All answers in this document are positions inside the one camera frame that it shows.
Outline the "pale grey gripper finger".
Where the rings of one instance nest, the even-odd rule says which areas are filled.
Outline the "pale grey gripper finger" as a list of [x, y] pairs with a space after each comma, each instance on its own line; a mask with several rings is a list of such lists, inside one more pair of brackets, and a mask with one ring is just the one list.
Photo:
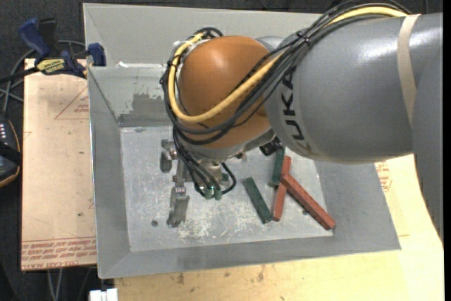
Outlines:
[[190, 196], [187, 195], [185, 186], [174, 186], [171, 190], [170, 211], [166, 221], [170, 228], [176, 228], [184, 223], [187, 216], [187, 208]]
[[172, 162], [177, 159], [177, 150], [172, 140], [163, 139], [161, 141], [160, 169], [163, 173], [168, 173], [172, 169]]

